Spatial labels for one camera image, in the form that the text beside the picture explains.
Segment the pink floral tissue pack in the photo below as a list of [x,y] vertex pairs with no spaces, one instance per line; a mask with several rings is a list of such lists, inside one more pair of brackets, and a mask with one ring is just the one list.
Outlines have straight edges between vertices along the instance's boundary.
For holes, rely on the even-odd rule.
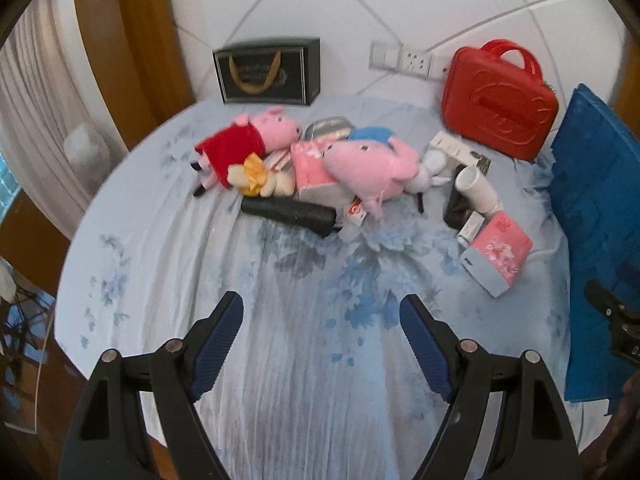
[[533,242],[504,211],[495,214],[460,257],[463,269],[491,297],[511,288]]

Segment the pink pig plush blue shirt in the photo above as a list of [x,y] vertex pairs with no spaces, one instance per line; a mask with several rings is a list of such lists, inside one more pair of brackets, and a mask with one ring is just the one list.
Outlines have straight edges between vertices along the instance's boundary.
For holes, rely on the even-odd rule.
[[389,128],[356,128],[322,148],[322,164],[335,180],[381,219],[386,200],[402,194],[419,173],[419,153]]

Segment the cream teddy bear yellow dress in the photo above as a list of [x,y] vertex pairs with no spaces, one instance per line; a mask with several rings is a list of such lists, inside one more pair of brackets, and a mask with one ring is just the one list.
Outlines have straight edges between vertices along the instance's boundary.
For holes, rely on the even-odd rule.
[[242,164],[230,165],[227,181],[247,197],[292,197],[295,193],[292,174],[269,169],[255,153],[247,156]]

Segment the black garbage bag roll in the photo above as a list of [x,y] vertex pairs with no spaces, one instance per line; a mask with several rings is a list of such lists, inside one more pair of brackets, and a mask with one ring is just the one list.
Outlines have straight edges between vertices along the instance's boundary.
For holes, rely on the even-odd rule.
[[300,202],[288,197],[244,197],[243,214],[298,226],[327,237],[336,230],[337,212],[332,207]]

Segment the small white box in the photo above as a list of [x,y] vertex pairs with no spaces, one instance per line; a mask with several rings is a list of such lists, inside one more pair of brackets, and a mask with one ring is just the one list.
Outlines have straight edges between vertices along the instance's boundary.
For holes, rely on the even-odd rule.
[[463,247],[469,247],[484,228],[485,221],[484,216],[477,211],[472,211],[457,234],[458,243]]

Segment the white plastic bottle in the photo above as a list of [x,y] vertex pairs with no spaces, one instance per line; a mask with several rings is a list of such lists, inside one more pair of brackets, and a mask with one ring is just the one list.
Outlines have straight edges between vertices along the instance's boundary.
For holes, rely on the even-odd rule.
[[454,180],[454,187],[485,218],[503,211],[501,200],[485,175],[472,166],[464,167]]

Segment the black pouch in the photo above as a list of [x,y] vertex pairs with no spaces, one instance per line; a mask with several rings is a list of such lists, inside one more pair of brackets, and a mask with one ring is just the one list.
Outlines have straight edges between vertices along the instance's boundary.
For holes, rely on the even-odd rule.
[[464,165],[458,165],[454,170],[454,176],[452,177],[452,187],[446,205],[444,215],[444,221],[450,229],[460,231],[465,222],[470,218],[473,212],[470,201],[462,195],[456,188],[456,179],[460,172],[465,168]]

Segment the floral blue white bedsheet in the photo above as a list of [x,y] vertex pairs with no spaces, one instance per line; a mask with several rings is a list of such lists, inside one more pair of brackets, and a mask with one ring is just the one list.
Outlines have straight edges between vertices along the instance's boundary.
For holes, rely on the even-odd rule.
[[570,354],[567,240],[546,189],[551,164],[490,152],[488,179],[532,239],[513,286],[488,295],[460,262],[446,188],[389,200],[382,219],[320,237],[243,214],[238,193],[194,197],[194,145],[239,109],[198,103],[111,173],[67,253],[54,336],[78,370],[101,353],[157,349],[234,290],[244,320],[198,414],[235,479],[408,479],[446,411],[402,333],[419,296],[485,349],[538,351],[558,386]]

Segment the red plastic carry case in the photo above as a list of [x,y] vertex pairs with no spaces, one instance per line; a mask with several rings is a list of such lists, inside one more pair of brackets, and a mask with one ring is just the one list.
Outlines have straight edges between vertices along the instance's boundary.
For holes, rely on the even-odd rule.
[[442,92],[446,128],[512,158],[538,156],[559,111],[535,55],[507,39],[462,47]]

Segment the red white striped pack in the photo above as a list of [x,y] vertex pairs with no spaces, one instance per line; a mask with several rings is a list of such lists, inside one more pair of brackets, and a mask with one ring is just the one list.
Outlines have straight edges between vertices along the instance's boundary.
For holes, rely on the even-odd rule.
[[270,153],[264,159],[264,165],[270,172],[288,171],[292,167],[292,155],[290,150],[277,150]]

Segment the pink tissue pack centre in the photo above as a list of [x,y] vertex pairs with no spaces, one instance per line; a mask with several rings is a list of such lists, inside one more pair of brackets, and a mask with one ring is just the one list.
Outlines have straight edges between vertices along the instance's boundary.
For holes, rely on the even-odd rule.
[[297,198],[305,203],[342,209],[354,196],[323,166],[322,151],[331,140],[297,142],[291,146]]

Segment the pink pig plush red dress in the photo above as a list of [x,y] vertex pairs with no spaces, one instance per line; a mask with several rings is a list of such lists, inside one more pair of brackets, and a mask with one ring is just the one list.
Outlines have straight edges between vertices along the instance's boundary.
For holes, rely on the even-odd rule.
[[200,197],[217,183],[231,188],[228,181],[231,166],[243,165],[252,155],[263,160],[273,152],[287,150],[301,134],[302,127],[286,116],[281,107],[236,116],[228,127],[194,146],[198,157],[191,162],[191,167],[200,175],[201,181],[192,195]]

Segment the clear dome plastic container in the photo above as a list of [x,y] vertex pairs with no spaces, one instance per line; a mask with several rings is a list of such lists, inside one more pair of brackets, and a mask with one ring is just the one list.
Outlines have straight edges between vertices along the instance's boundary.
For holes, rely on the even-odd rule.
[[300,140],[305,142],[329,142],[347,138],[354,125],[342,116],[333,116],[316,120],[310,124]]

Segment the white wall switch socket panel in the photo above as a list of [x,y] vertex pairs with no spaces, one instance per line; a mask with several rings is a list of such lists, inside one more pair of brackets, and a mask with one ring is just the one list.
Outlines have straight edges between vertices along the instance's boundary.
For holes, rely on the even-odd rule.
[[430,50],[413,49],[403,44],[386,44],[372,41],[369,67],[424,80],[445,80],[450,69],[451,58],[440,56]]

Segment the brown wooden headboard frame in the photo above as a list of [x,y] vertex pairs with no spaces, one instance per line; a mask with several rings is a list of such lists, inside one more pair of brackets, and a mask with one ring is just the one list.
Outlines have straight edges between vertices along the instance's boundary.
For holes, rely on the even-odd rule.
[[195,103],[170,0],[74,0],[90,68],[130,150]]

